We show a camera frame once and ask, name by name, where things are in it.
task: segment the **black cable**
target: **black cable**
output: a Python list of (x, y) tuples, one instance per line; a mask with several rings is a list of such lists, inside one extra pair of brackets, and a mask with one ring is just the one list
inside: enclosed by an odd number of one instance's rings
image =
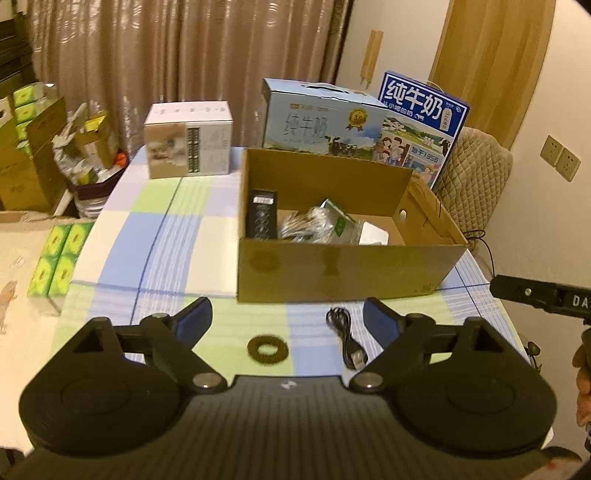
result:
[(484, 230), (468, 230), (467, 232), (462, 232), (462, 234), (466, 237), (466, 240), (480, 240), (488, 250), (488, 254), (491, 256), (491, 267), (492, 267), (492, 276), (493, 278), (496, 277), (495, 274), (495, 261), (492, 259), (492, 252), (491, 248), (488, 246), (486, 241), (484, 240), (484, 236), (486, 232)]
[(343, 343), (343, 362), (349, 370), (359, 370), (368, 362), (368, 354), (351, 336), (351, 314), (343, 307), (334, 307), (326, 314), (326, 323)]

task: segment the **curtain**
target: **curtain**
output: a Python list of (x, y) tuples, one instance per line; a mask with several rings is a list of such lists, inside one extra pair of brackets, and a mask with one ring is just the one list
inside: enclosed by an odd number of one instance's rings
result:
[(556, 0), (451, 0), (430, 80), (510, 149), (540, 76)]
[(74, 110), (108, 109), (122, 146), (152, 103), (227, 100), (254, 142), (263, 77), (332, 82), (353, 0), (30, 0), (37, 77)]

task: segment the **wall outlet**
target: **wall outlet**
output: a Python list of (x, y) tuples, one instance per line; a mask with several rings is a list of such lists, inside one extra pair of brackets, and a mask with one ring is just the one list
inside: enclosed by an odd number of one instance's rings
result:
[(581, 161), (567, 148), (562, 150), (556, 164), (556, 170), (568, 181), (573, 181), (574, 174), (577, 173)]
[(546, 160), (546, 162), (555, 167), (556, 163), (558, 162), (558, 157), (560, 156), (562, 148), (563, 147), (558, 140), (548, 135), (546, 143), (544, 144), (542, 151), (540, 152), (540, 157), (542, 157), (544, 160)]

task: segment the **rubber ring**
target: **rubber ring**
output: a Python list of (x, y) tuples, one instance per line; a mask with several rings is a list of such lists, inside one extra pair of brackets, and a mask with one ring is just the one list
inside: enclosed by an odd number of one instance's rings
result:
[[(277, 351), (271, 355), (267, 353), (261, 353), (259, 348), (263, 345), (270, 345), (277, 347)], [(279, 337), (273, 335), (258, 335), (253, 337), (248, 342), (248, 355), (255, 361), (263, 365), (275, 365), (287, 358), (290, 353), (290, 349), (287, 344)]]

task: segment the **checkered tablecloth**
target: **checkered tablecloth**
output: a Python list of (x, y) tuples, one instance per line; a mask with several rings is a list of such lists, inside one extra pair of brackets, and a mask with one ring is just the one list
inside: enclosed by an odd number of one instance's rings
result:
[[(332, 304), (237, 303), (238, 163), (236, 148), (230, 175), (148, 181), (145, 150), (140, 150), (78, 260), (52, 352), (94, 316), (128, 325), (154, 312), (174, 314), (207, 295), (213, 324), (195, 351), (229, 381), (236, 374), (350, 377), (339, 341), (325, 323)], [(491, 296), (469, 252), (434, 294), (385, 303), (402, 314), (422, 312), (450, 325), (482, 316), (524, 354), (506, 311)], [(363, 302), (338, 305), (351, 311), (353, 337), (374, 359), (381, 348), (363, 325)], [(288, 359), (274, 366), (254, 362), (246, 344), (261, 334), (285, 339)]]

